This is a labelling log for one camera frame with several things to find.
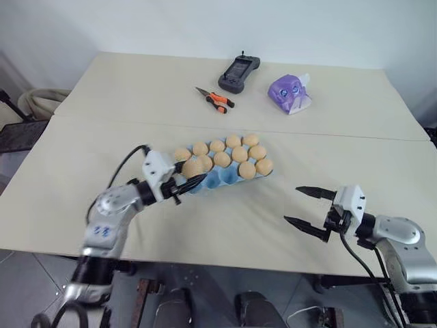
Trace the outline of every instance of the black handheld device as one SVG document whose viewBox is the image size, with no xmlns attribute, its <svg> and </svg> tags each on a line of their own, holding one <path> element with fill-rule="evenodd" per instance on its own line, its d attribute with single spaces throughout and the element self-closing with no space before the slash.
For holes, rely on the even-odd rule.
<svg viewBox="0 0 437 328">
<path fill-rule="evenodd" d="M 245 56 L 244 51 L 236 57 L 232 65 L 218 79 L 218 86 L 233 94 L 239 94 L 244 89 L 244 80 L 259 67 L 258 57 Z"/>
</svg>

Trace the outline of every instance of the white table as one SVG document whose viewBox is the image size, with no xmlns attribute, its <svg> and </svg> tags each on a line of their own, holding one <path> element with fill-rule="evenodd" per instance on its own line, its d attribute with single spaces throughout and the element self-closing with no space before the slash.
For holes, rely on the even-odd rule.
<svg viewBox="0 0 437 328">
<path fill-rule="evenodd" d="M 56 115 L 172 126 L 429 140 L 382 70 L 261 63 L 241 94 L 223 91 L 219 76 L 230 60 L 101 53 Z M 313 104 L 285 115 L 267 96 L 285 74 L 311 76 Z M 215 112 L 195 89 L 236 103 Z"/>
<path fill-rule="evenodd" d="M 222 128 L 127 123 L 55 115 L 0 197 L 0 248 L 78 255 L 84 216 L 137 144 L 172 152 L 226 136 Z M 328 244 L 284 214 L 322 226 L 329 202 L 294 190 L 359 183 L 374 214 L 409 217 L 437 257 L 437 152 L 428 141 L 259 132 L 273 175 L 147 208 L 130 225 L 123 258 L 334 275 L 364 275 L 338 236 Z M 141 156 L 117 179 L 141 177 Z M 353 247 L 379 273 L 372 252 Z"/>
</svg>

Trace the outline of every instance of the pliers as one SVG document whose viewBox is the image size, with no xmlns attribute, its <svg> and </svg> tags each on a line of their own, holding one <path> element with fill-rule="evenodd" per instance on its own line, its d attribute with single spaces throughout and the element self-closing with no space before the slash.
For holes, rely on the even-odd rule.
<svg viewBox="0 0 437 328">
<path fill-rule="evenodd" d="M 235 104 L 230 101 L 228 98 L 219 96 L 217 94 L 215 94 L 214 92 L 208 92 L 205 91 L 199 87 L 196 87 L 196 89 L 203 94 L 203 96 L 205 96 L 206 102 L 207 103 L 212 103 L 212 106 L 214 106 L 214 108 L 219 111 L 220 113 L 226 114 L 227 113 L 227 109 L 226 107 L 221 106 L 219 103 L 223 103 L 228 105 L 231 108 L 234 108 Z"/>
</svg>

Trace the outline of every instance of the egg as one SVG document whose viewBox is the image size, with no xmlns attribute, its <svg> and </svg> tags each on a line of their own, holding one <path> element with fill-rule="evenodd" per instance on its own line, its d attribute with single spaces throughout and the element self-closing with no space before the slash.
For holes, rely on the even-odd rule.
<svg viewBox="0 0 437 328">
<path fill-rule="evenodd" d="M 267 150 L 261 145 L 256 145 L 249 149 L 249 157 L 252 157 L 253 159 L 263 159 L 266 155 Z"/>
<path fill-rule="evenodd" d="M 182 162 L 182 161 L 186 161 L 188 159 L 191 158 L 191 153 L 188 149 L 186 148 L 178 148 L 175 151 L 175 160 L 177 162 Z"/>
<path fill-rule="evenodd" d="M 197 159 L 202 162 L 205 172 L 208 172 L 212 169 L 212 159 L 208 155 L 200 155 L 197 157 Z"/>
<path fill-rule="evenodd" d="M 243 146 L 236 146 L 232 150 L 232 159 L 239 163 L 247 161 L 247 150 Z"/>
<path fill-rule="evenodd" d="M 243 179 L 250 180 L 255 177 L 257 170 L 251 162 L 243 162 L 238 168 L 238 173 Z"/>
<path fill-rule="evenodd" d="M 260 159 L 255 168 L 259 174 L 266 176 L 273 170 L 273 162 L 270 159 Z"/>
<path fill-rule="evenodd" d="M 210 143 L 210 150 L 212 152 L 222 152 L 225 150 L 225 143 L 221 140 L 214 140 Z"/>
<path fill-rule="evenodd" d="M 225 152 L 217 152 L 214 155 L 214 163 L 221 167 L 228 167 L 231 163 L 231 158 Z"/>
<path fill-rule="evenodd" d="M 193 146 L 193 154 L 196 156 L 206 155 L 208 152 L 208 146 L 204 142 L 196 142 Z"/>
<path fill-rule="evenodd" d="M 182 166 L 182 175 L 187 179 L 204 172 L 203 163 L 198 159 L 189 159 Z"/>
<path fill-rule="evenodd" d="M 237 135 L 230 135 L 228 138 L 226 138 L 226 146 L 230 148 L 241 146 L 241 138 Z"/>
<path fill-rule="evenodd" d="M 256 146 L 258 143 L 259 143 L 259 139 L 255 133 L 251 133 L 250 135 L 246 135 L 243 138 L 243 144 L 248 145 L 249 147 Z"/>
</svg>

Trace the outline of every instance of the blue egg carton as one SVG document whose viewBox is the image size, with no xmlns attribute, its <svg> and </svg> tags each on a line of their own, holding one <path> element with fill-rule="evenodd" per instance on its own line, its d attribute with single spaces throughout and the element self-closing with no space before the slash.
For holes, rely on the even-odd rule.
<svg viewBox="0 0 437 328">
<path fill-rule="evenodd" d="M 220 140 L 223 141 L 223 143 L 226 146 L 226 139 L 220 138 Z M 206 142 L 206 144 L 208 145 L 208 149 L 210 147 L 210 143 L 211 143 L 211 141 Z M 242 145 L 242 146 L 246 149 L 247 152 L 249 151 L 250 147 L 248 145 Z M 193 153 L 193 145 L 189 145 L 187 147 L 187 149 L 190 150 L 191 153 Z M 215 165 L 214 159 L 213 159 L 215 152 L 210 150 L 210 152 L 208 153 L 208 156 L 212 159 L 213 167 L 208 172 L 208 175 L 206 176 L 206 178 L 203 179 L 203 181 L 198 186 L 196 186 L 195 188 L 193 188 L 189 191 L 190 193 L 196 194 L 196 193 L 200 192 L 202 189 L 212 190 L 212 189 L 215 189 L 217 187 L 232 186 L 236 183 L 239 183 L 239 182 L 246 180 L 238 175 L 238 166 L 240 165 L 240 163 L 232 160 L 232 148 L 226 147 L 224 151 L 231 158 L 231 164 L 229 164 L 228 167 L 221 167 L 221 166 Z M 253 159 L 251 157 L 249 157 L 247 161 L 251 162 L 252 164 L 256 164 L 256 162 L 257 162 L 256 159 Z M 259 174 L 257 172 L 253 179 L 263 178 L 263 177 L 264 176 L 262 174 Z"/>
</svg>

